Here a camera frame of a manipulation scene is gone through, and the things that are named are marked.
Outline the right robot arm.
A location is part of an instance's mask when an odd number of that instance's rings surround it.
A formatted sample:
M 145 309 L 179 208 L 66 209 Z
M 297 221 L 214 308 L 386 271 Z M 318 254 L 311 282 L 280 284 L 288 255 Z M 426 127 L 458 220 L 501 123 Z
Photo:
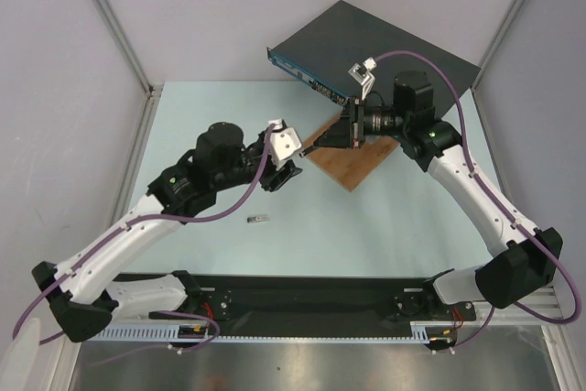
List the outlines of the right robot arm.
M 315 148 L 361 147 L 369 136 L 391 136 L 404 153 L 436 180 L 459 204 L 482 237 L 491 261 L 478 267 L 448 270 L 430 279 L 421 297 L 424 313 L 443 319 L 456 303 L 485 300 L 505 309 L 548 285 L 556 272 L 553 259 L 562 248 L 559 233 L 542 230 L 490 182 L 465 155 L 461 134 L 436 116 L 433 87 L 423 72 L 397 74 L 391 105 L 352 98 L 339 119 L 313 142 Z

